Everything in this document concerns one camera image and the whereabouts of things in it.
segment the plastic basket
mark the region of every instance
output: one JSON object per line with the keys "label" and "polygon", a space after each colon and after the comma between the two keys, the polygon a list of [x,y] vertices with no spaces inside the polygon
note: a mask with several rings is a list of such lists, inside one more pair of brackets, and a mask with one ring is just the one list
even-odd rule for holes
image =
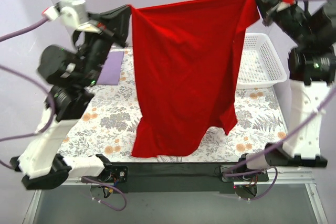
{"label": "plastic basket", "polygon": [[266,34],[245,35],[237,88],[267,88],[287,79],[275,48]]}

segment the table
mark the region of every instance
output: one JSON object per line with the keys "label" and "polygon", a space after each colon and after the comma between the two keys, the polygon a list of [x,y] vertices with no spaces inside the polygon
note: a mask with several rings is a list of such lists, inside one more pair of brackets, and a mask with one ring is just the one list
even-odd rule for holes
{"label": "table", "polygon": [[237,90],[235,108],[239,123],[228,136],[223,129],[212,127],[190,156],[134,158],[131,151],[141,111],[131,48],[124,52],[119,85],[95,86],[90,91],[96,96],[64,140],[59,150],[63,156],[102,153],[112,162],[236,162],[243,153],[257,152],[266,143],[286,136],[273,88]]}

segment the robotic arm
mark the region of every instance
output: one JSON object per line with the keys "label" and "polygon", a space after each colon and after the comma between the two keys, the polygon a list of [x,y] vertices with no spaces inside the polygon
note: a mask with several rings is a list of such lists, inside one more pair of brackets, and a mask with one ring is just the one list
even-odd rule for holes
{"label": "robotic arm", "polygon": [[[72,35],[74,46],[82,31],[85,32],[85,42],[77,47],[76,53],[56,45],[43,51],[38,73],[53,85],[50,94],[54,98],[56,114],[50,128],[38,135],[23,154],[13,157],[10,163],[24,174],[22,182],[27,189],[54,189],[67,178],[82,176],[106,181],[117,171],[113,168],[112,172],[112,164],[103,155],[83,158],[63,157],[56,153],[93,98],[86,87],[96,84],[112,44],[126,46],[131,8],[124,5],[94,14],[86,12],[85,1],[61,0],[45,10],[44,15],[51,20],[60,17],[65,25],[76,29]],[[50,104],[46,100],[38,129],[45,125],[50,114]]]}
{"label": "robotic arm", "polygon": [[[292,106],[289,131],[300,125],[328,95],[335,79],[336,0],[327,1],[313,15],[296,0],[256,0],[263,24],[276,23],[298,46],[289,53]],[[249,161],[254,154],[244,154],[247,160],[242,169],[261,169],[270,166],[326,167],[320,154],[319,133],[322,113],[296,135],[274,151]]]}

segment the purple cloth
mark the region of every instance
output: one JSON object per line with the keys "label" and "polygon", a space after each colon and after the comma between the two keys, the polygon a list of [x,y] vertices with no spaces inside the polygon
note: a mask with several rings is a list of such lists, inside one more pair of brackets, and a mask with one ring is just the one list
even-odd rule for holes
{"label": "purple cloth", "polygon": [[97,84],[118,85],[124,52],[110,52],[101,70]]}

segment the red cloth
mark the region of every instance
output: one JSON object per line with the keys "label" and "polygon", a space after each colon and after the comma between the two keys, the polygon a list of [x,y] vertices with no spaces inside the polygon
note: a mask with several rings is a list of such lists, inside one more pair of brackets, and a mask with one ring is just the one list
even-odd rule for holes
{"label": "red cloth", "polygon": [[236,125],[235,90],[255,0],[195,0],[132,7],[142,112],[132,156],[186,156],[210,126]]}

